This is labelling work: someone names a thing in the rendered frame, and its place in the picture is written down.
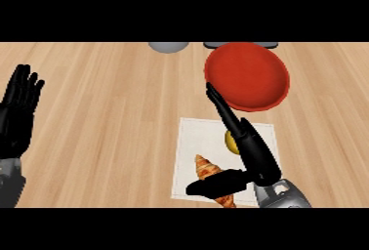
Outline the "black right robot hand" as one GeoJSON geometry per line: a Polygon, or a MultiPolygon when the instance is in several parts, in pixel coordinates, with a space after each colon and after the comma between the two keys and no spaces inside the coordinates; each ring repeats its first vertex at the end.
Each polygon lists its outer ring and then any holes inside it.
{"type": "Polygon", "coordinates": [[[215,87],[206,83],[206,95],[215,105],[222,125],[230,132],[244,170],[228,169],[185,186],[187,195],[216,199],[246,189],[253,183],[265,190],[280,180],[277,161],[253,126],[244,118],[237,118],[215,87]]]}

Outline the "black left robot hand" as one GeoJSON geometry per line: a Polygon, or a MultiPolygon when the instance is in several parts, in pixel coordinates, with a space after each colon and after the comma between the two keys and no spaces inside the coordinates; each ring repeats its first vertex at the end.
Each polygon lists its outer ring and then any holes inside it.
{"type": "Polygon", "coordinates": [[[42,85],[30,66],[19,64],[0,101],[0,159],[19,158],[27,150],[42,85]]]}

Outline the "grey round object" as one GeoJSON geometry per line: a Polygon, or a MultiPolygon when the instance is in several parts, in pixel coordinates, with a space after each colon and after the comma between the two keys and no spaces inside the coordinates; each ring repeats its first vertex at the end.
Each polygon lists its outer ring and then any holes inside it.
{"type": "Polygon", "coordinates": [[[188,43],[187,42],[150,42],[148,46],[150,48],[163,54],[172,54],[179,52],[185,47],[188,43]]]}

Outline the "dark grey flat object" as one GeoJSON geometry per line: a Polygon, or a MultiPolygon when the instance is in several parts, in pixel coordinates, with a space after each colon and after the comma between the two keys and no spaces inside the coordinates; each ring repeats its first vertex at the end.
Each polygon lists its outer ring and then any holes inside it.
{"type": "MultiPolygon", "coordinates": [[[[203,42],[203,46],[207,48],[207,49],[215,49],[216,47],[219,47],[221,45],[227,44],[230,42],[203,42]]],[[[249,42],[266,49],[272,49],[277,47],[277,42],[249,42]]]]}

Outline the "yellow lemon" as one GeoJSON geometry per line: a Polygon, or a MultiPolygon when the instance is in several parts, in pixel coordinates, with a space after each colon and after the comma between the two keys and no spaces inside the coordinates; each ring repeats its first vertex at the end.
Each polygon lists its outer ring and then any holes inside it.
{"type": "Polygon", "coordinates": [[[224,132],[224,144],[225,144],[225,147],[227,147],[228,151],[230,151],[233,154],[238,154],[235,142],[234,142],[234,140],[233,140],[230,131],[225,131],[225,132],[224,132]]]}

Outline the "red bowl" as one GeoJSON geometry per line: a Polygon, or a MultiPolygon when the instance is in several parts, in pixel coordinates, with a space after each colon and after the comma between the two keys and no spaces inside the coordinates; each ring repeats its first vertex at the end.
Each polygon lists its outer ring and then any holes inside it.
{"type": "Polygon", "coordinates": [[[277,55],[253,43],[218,46],[207,55],[203,73],[228,106],[237,110],[268,110],[286,98],[286,66],[277,55]]]}

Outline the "brown croissant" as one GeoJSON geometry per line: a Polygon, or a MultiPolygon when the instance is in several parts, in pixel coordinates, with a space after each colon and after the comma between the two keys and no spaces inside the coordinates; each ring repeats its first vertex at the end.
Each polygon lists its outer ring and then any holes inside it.
{"type": "MultiPolygon", "coordinates": [[[[203,180],[207,176],[221,172],[219,167],[213,165],[210,161],[200,154],[194,156],[194,163],[196,163],[196,174],[200,180],[203,180]]],[[[218,197],[215,199],[215,202],[221,205],[222,208],[235,207],[231,194],[218,197]]]]}

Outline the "white placemat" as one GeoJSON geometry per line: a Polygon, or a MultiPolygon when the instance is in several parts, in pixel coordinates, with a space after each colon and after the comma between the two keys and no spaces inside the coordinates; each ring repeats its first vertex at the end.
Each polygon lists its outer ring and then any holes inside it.
{"type": "MultiPolygon", "coordinates": [[[[274,125],[252,123],[252,126],[262,137],[278,165],[274,125]]],[[[241,169],[244,171],[238,155],[230,152],[225,147],[224,132],[225,127],[219,120],[179,118],[171,198],[215,204],[210,199],[185,194],[185,186],[199,180],[194,164],[196,154],[202,155],[221,170],[241,169]]],[[[235,205],[258,206],[252,184],[247,184],[246,190],[233,194],[233,199],[235,205]]]]}

